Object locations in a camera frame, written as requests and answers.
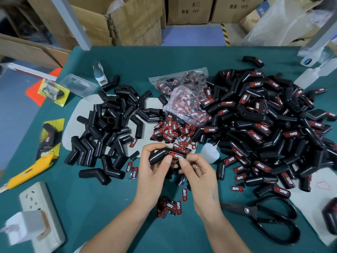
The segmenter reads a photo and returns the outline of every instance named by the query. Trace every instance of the hand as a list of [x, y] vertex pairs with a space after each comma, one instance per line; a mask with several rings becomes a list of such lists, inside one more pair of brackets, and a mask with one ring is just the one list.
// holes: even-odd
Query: hand
[[148, 144], [143, 147], [141, 152], [137, 192], [133, 203], [137, 209], [141, 208], [146, 215], [157, 204], [168, 169], [170, 166], [178, 167], [175, 164], [176, 161], [172, 162], [172, 156], [170, 155], [165, 156], [162, 162], [150, 164], [149, 156], [154, 153], [154, 150], [164, 147], [167, 147], [167, 145], [163, 143]]
[[188, 154], [186, 159], [181, 157], [179, 164], [179, 173], [184, 173], [190, 183], [194, 207], [200, 218], [205, 222], [222, 215], [215, 170], [198, 153]]

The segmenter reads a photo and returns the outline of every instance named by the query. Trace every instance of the scissors blade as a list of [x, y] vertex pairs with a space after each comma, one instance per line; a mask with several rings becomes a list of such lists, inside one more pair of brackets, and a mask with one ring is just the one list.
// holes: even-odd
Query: scissors blade
[[247, 206], [232, 204], [232, 203], [221, 203], [220, 205], [221, 205], [221, 208], [225, 210], [235, 212], [235, 213], [245, 215], [245, 216], [254, 217], [257, 212], [256, 207], [247, 207]]

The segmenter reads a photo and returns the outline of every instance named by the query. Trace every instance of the plastic bag of stickers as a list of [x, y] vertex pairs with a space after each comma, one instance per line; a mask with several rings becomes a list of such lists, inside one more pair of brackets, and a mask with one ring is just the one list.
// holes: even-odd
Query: plastic bag of stickers
[[202, 92], [207, 87], [207, 77], [207, 67], [203, 67], [164, 76], [150, 77], [149, 81], [160, 93], [170, 96], [172, 91], [179, 86], [185, 86], [194, 94]]
[[171, 92], [167, 105], [163, 110], [175, 114], [184, 122], [201, 126], [211, 120], [211, 116], [201, 108], [201, 103], [207, 101], [206, 94], [193, 92], [186, 86], [178, 86]]

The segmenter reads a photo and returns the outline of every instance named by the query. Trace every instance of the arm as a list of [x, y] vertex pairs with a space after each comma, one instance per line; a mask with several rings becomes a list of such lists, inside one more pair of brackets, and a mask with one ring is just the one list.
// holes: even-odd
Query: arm
[[149, 212], [157, 204], [169, 167], [178, 167], [172, 163], [170, 155], [166, 156], [160, 164], [150, 165], [151, 152], [164, 147], [166, 145], [162, 143], [143, 147], [138, 171], [137, 192], [133, 202], [88, 241], [80, 253], [122, 253], [128, 250]]
[[208, 240], [215, 253], [251, 251], [222, 213], [215, 170], [200, 154], [188, 154], [179, 164], [190, 183], [194, 207], [204, 222]]

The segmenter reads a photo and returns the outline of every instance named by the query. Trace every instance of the scissors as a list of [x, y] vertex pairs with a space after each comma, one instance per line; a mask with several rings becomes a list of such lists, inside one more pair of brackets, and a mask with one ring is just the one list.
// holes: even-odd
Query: scissors
[[[290, 214], [289, 216], [285, 216], [281, 213], [278, 213], [274, 210], [271, 210], [269, 208], [266, 208], [262, 206], [264, 202], [267, 202], [268, 200], [279, 200], [284, 202], [287, 206], [288, 209], [290, 209]], [[293, 222], [294, 219], [297, 218], [297, 212], [295, 207], [286, 199], [283, 199], [278, 196], [265, 196], [263, 198], [260, 198], [253, 202], [253, 207], [248, 207], [248, 206], [242, 206], [238, 204], [231, 204], [231, 203], [221, 203], [221, 208], [238, 213], [241, 215], [245, 215], [247, 217], [250, 217], [253, 221], [253, 223], [265, 234], [267, 235], [270, 239], [273, 241], [283, 244], [283, 245], [293, 245], [296, 242], [299, 241], [300, 236], [301, 236], [301, 231], [297, 227], [297, 225]], [[273, 217], [271, 219], [268, 218], [259, 218], [257, 216], [258, 211], [266, 213], [268, 216]], [[283, 224], [288, 226], [291, 229], [290, 235], [288, 239], [282, 240], [280, 238], [277, 238], [276, 236], [272, 235], [270, 232], [268, 232], [267, 229], [264, 228], [262, 224]]]

